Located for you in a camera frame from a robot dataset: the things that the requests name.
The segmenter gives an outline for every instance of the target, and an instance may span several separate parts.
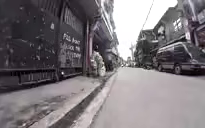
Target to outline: door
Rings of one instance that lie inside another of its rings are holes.
[[[182,44],[178,44],[174,46],[174,62],[175,63],[186,64],[188,63],[189,58],[190,56]]]

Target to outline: road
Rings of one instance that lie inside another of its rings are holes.
[[[91,128],[205,128],[205,79],[122,68]]]

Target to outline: dark car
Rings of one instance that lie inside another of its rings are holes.
[[[205,71],[205,53],[187,42],[176,42],[158,50],[157,68],[173,70],[175,74],[182,71]]]

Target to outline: overcast sky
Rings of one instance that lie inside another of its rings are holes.
[[[119,40],[118,50],[127,59],[131,56],[131,43],[136,44],[138,34],[146,19],[152,0],[115,0],[114,20]],[[152,29],[166,12],[168,7],[177,4],[177,0],[155,0],[144,29]]]

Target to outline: sidewalk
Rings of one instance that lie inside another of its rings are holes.
[[[68,103],[81,102],[84,96],[101,85],[103,79],[78,76],[59,83],[0,94],[0,128],[29,127]]]

